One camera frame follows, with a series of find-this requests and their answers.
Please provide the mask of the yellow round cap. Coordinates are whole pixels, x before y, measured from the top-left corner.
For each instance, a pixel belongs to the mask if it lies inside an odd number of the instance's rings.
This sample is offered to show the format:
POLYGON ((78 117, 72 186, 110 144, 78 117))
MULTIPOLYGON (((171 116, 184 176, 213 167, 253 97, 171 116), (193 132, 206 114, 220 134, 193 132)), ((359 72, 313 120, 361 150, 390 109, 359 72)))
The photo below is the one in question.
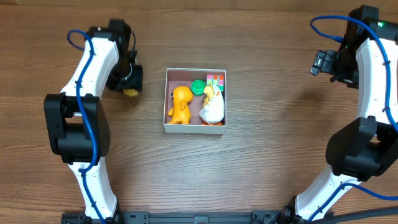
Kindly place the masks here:
POLYGON ((129 97, 137 97, 139 92, 135 89, 125 89, 123 93, 129 97))

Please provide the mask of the orange dinosaur toy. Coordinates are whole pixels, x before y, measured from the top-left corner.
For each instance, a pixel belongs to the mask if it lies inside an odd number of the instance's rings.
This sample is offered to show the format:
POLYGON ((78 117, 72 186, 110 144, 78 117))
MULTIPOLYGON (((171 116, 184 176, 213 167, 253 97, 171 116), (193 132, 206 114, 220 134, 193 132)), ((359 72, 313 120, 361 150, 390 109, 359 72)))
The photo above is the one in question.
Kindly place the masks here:
POLYGON ((178 86, 171 92, 173 106, 167 113, 172 119, 168 124, 190 124, 191 113, 189 104, 193 100, 193 93, 187 86, 178 86))

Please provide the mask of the green round cap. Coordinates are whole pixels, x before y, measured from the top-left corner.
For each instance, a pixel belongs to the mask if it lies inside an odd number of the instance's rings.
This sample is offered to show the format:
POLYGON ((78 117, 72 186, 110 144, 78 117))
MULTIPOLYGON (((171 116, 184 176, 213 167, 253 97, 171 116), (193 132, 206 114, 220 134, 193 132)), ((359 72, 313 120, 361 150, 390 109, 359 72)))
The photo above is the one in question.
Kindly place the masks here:
POLYGON ((203 80, 194 80, 191 84, 191 91, 195 96, 202 96, 204 94, 204 89, 206 83, 203 80))

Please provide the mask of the colourful puzzle cube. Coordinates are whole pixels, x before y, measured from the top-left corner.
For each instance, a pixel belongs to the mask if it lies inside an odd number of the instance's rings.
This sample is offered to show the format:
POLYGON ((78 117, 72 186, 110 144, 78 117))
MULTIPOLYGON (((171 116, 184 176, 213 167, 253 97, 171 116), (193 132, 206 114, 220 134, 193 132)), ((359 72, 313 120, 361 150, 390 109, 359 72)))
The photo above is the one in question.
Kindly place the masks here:
POLYGON ((207 75, 206 84, 217 85, 221 91, 224 91, 224 75, 207 75))

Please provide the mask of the white and yellow duck toy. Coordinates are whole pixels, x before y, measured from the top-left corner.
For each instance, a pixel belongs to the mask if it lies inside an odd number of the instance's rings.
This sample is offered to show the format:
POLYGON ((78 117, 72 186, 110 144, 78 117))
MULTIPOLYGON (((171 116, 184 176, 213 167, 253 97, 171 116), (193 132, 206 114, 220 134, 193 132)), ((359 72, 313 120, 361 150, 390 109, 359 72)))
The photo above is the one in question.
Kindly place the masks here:
POLYGON ((206 125, 221 126, 225 117, 225 103, 218 85, 209 84, 204 89, 206 95, 199 116, 206 125))

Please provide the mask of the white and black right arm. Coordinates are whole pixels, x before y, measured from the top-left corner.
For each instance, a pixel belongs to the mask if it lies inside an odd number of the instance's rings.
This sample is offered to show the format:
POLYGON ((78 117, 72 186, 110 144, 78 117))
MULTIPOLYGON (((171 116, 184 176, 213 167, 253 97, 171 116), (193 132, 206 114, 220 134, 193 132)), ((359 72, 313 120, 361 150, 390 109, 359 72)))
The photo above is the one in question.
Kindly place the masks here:
POLYGON ((359 91, 355 119, 330 138, 326 166, 279 213, 279 223, 339 223, 395 215, 396 207, 334 215, 330 208, 350 189, 382 175, 397 160, 397 24, 363 5, 345 16, 338 50, 319 51, 311 74, 359 91))

